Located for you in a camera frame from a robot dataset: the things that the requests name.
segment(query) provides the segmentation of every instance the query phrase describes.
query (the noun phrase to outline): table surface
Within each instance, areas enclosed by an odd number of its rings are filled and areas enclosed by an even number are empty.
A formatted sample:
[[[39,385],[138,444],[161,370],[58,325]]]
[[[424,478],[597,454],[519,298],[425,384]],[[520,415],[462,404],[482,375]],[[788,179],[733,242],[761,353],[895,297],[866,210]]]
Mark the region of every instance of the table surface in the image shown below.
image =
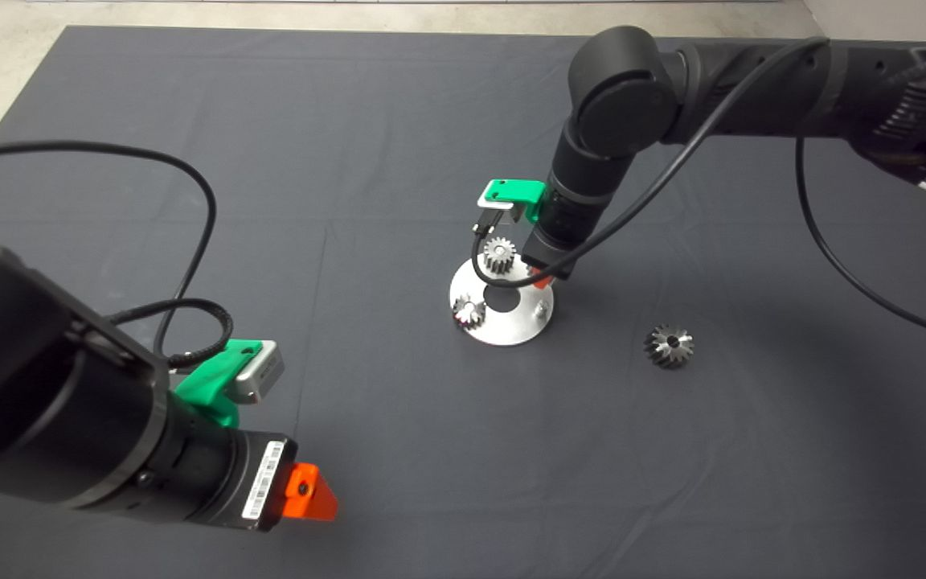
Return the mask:
[[[492,348],[449,321],[474,199],[547,173],[580,44],[67,29],[0,142],[203,170],[220,218],[191,293],[287,363],[243,426],[292,433],[342,513],[261,535],[0,497],[0,577],[926,576],[926,332],[813,246],[791,142],[711,139],[556,286],[536,340]],[[674,151],[641,154],[608,214]],[[809,164],[831,244],[926,314],[926,194],[844,143]],[[0,158],[0,243],[99,311],[168,296],[202,218],[166,167]],[[687,368],[644,358],[660,322],[694,333]],[[179,315],[169,348],[212,331]]]

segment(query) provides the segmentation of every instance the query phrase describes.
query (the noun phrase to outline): black cable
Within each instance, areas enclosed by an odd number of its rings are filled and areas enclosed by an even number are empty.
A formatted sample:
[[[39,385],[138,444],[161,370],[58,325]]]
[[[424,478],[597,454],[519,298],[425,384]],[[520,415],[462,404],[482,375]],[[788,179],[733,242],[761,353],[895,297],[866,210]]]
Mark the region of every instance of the black cable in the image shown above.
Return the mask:
[[[144,306],[131,308],[129,310],[118,311],[113,315],[106,316],[106,322],[110,322],[114,326],[119,326],[122,323],[133,322],[133,320],[136,319],[150,318],[150,316],[159,313],[173,313],[180,308],[192,308],[212,315],[213,318],[217,319],[217,322],[220,322],[221,329],[220,338],[212,345],[199,349],[198,351],[183,353],[183,355],[171,355],[166,359],[166,363],[168,363],[171,368],[187,368],[189,366],[195,366],[196,363],[201,363],[205,359],[213,358],[214,355],[220,353],[220,351],[224,349],[224,346],[227,345],[227,341],[231,338],[231,334],[234,333],[235,320],[231,318],[231,315],[227,310],[222,308],[220,304],[209,300],[203,300],[202,298],[164,300],[145,304]]]
[[[795,139],[795,187],[798,189],[798,203],[800,203],[802,207],[802,216],[805,217],[805,226],[809,228],[809,234],[813,236],[813,241],[817,243],[820,252],[824,254],[824,257],[827,257],[827,261],[830,261],[830,264],[833,265],[835,270],[837,270],[846,281],[851,283],[855,289],[859,290],[861,294],[867,296],[868,299],[875,304],[907,320],[907,322],[913,322],[918,326],[926,327],[926,318],[921,318],[921,316],[889,302],[885,297],[882,297],[881,294],[867,287],[865,283],[860,281],[858,277],[853,275],[853,273],[842,264],[834,255],[834,252],[831,252],[830,246],[824,241],[823,235],[820,234],[820,230],[817,228],[817,221],[813,219],[813,210],[809,209],[809,198],[807,195],[807,186],[805,185],[805,139],[802,137]]]
[[[635,216],[638,216],[638,213],[645,208],[651,201],[655,199],[655,195],[659,194],[659,191],[662,191],[663,187],[666,187],[666,184],[676,175],[677,171],[684,166],[685,162],[688,161],[688,158],[691,157],[693,153],[701,146],[706,140],[706,137],[710,136],[713,132],[713,129],[716,129],[717,125],[720,124],[720,121],[723,120],[724,115],[731,110],[731,107],[735,106],[735,103],[738,103],[739,99],[745,95],[746,92],[762,76],[765,76],[769,71],[779,66],[787,59],[790,59],[791,56],[801,54],[801,52],[809,51],[809,49],[815,47],[822,47],[822,45],[830,43],[830,40],[824,37],[813,37],[807,38],[805,40],[800,40],[798,43],[788,44],[787,47],[781,48],[779,51],[775,52],[771,58],[768,58],[760,66],[757,66],[756,69],[753,69],[752,72],[748,74],[745,78],[742,79],[738,85],[735,86],[731,92],[717,105],[716,109],[713,110],[713,113],[710,113],[709,117],[703,122],[698,131],[695,131],[695,135],[692,135],[691,139],[688,139],[688,143],[684,145],[681,150],[681,153],[677,154],[677,157],[673,158],[669,165],[666,165],[666,168],[659,173],[659,176],[654,180],[653,184],[647,188],[645,193],[640,195],[638,199],[635,200],[624,212],[621,213],[613,221],[610,221],[609,224],[606,224],[601,230],[592,234],[584,243],[574,247],[571,252],[567,253],[566,256],[561,257],[559,261],[556,261],[554,264],[546,267],[535,275],[530,275],[523,279],[518,279],[514,281],[505,280],[505,279],[495,279],[486,275],[484,271],[481,270],[481,264],[478,263],[478,254],[481,252],[481,242],[484,241],[486,234],[477,234],[474,236],[473,248],[470,252],[470,261],[473,264],[473,270],[477,274],[477,277],[481,278],[481,281],[485,282],[487,285],[493,285],[496,287],[524,287],[525,285],[532,285],[541,281],[552,275],[556,275],[562,268],[567,267],[568,265],[574,263],[585,253],[591,252],[592,249],[595,249],[603,241],[609,239],[613,234],[620,231],[622,227],[628,224],[629,221],[635,219]]]
[[[49,151],[59,151],[60,153],[97,153],[97,154],[115,154],[119,157],[144,158],[148,161],[164,162],[170,167],[180,169],[190,176],[199,188],[202,188],[203,195],[206,197],[206,223],[203,225],[203,233],[199,236],[198,245],[195,246],[195,252],[191,254],[191,260],[188,261],[188,267],[184,270],[180,282],[177,283],[177,290],[174,292],[174,299],[179,300],[187,292],[188,285],[191,284],[191,278],[195,277],[195,271],[199,270],[199,263],[206,252],[206,246],[209,245],[210,237],[213,235],[213,226],[216,224],[216,194],[213,193],[213,187],[210,187],[209,181],[199,173],[198,169],[173,155],[159,153],[157,150],[148,150],[136,146],[121,146],[121,144],[103,143],[103,142],[75,142],[75,140],[47,140],[46,142],[7,142],[0,143],[0,155],[4,154],[26,154],[26,153],[49,153]],[[162,356],[162,342],[166,340],[166,330],[170,327],[170,320],[174,317],[174,311],[169,310],[159,323],[155,331],[155,338],[152,341],[152,351],[155,355]]]

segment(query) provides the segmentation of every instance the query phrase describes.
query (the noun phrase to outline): orange gripper tip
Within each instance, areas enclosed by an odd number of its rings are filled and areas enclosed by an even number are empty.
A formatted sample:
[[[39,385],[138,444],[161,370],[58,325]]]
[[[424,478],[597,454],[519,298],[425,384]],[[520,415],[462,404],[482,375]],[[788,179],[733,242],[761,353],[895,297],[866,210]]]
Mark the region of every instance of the orange gripper tip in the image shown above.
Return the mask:
[[[541,270],[539,270],[538,268],[531,268],[531,275],[538,275],[540,273],[541,273]],[[554,279],[555,278],[552,277],[551,275],[551,276],[548,276],[547,278],[544,278],[541,281],[536,281],[532,283],[532,285],[537,287],[538,290],[544,290],[545,287],[548,287],[548,285],[550,285],[550,283],[552,283],[552,280]]]
[[[338,515],[338,498],[327,486],[320,469],[308,462],[295,462],[284,497],[283,514],[288,518],[334,520]]]

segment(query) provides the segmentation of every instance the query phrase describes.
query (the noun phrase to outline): green plastic bracket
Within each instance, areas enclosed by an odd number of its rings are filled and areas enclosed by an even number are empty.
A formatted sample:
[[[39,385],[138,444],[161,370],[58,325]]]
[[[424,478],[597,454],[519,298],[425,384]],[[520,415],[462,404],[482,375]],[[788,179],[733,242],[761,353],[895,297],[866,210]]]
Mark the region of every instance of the green plastic bracket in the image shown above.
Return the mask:
[[[528,179],[492,179],[485,187],[485,201],[524,205],[524,216],[538,223],[538,208],[545,183]]]
[[[238,406],[227,398],[227,386],[262,347],[260,340],[228,340],[223,351],[177,385],[175,395],[217,425],[238,428]]]

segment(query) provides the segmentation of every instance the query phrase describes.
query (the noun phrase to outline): barcode label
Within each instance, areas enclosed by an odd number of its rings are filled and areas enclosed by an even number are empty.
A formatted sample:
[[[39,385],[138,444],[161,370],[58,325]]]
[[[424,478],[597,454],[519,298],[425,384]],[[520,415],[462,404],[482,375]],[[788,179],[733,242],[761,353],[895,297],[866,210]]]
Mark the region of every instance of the barcode label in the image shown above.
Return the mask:
[[[256,478],[252,481],[249,499],[245,502],[245,508],[242,509],[242,518],[260,518],[260,514],[264,512],[269,487],[273,483],[273,472],[277,470],[282,452],[284,452],[284,442],[271,440],[267,443],[264,459],[260,461],[260,469],[256,471]]]

